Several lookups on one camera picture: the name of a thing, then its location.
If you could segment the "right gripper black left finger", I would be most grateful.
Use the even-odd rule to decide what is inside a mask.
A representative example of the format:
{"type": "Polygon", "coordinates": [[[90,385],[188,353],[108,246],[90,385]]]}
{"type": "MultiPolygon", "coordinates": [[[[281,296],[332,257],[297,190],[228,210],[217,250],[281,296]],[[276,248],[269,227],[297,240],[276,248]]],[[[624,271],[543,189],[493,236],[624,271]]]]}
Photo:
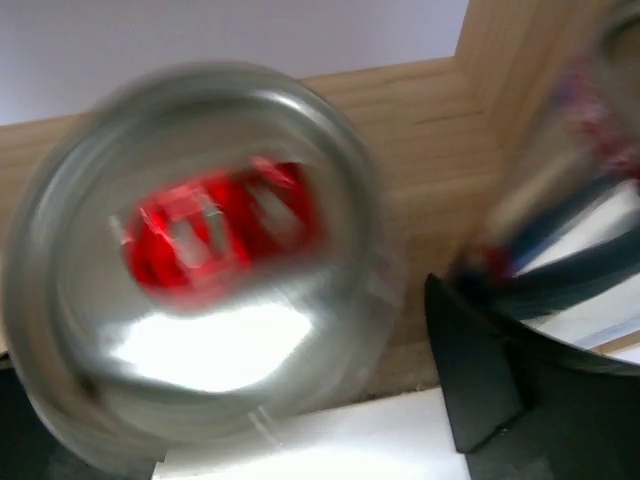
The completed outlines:
{"type": "Polygon", "coordinates": [[[83,404],[78,414],[25,391],[1,351],[3,479],[150,479],[166,446],[83,404]]]}

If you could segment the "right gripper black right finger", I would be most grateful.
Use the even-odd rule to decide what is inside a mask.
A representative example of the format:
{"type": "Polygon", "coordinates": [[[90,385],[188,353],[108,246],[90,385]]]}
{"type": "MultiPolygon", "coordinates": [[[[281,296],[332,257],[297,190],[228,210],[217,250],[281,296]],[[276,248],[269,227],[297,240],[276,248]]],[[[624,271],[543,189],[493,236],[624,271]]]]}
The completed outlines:
{"type": "Polygon", "coordinates": [[[474,479],[636,479],[639,368],[424,286],[454,445],[474,479]]]}

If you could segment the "silver Red Bull can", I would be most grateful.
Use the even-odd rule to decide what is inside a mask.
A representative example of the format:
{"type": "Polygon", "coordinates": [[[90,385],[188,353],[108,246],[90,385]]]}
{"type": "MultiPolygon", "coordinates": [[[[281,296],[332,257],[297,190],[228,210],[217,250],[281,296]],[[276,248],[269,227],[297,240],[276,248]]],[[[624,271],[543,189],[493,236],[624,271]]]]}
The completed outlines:
{"type": "Polygon", "coordinates": [[[639,5],[619,1],[557,76],[450,282],[581,349],[639,329],[639,5]]]}

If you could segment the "blue Red Bull can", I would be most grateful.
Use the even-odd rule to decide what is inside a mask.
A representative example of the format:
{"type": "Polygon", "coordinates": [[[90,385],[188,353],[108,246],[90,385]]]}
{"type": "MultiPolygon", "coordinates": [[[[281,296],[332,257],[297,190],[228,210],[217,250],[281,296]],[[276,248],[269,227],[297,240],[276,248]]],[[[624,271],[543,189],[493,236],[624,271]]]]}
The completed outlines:
{"type": "Polygon", "coordinates": [[[277,71],[121,90],[41,162],[6,237],[37,416],[118,471],[352,399],[402,304],[381,200],[349,119],[277,71]]]}

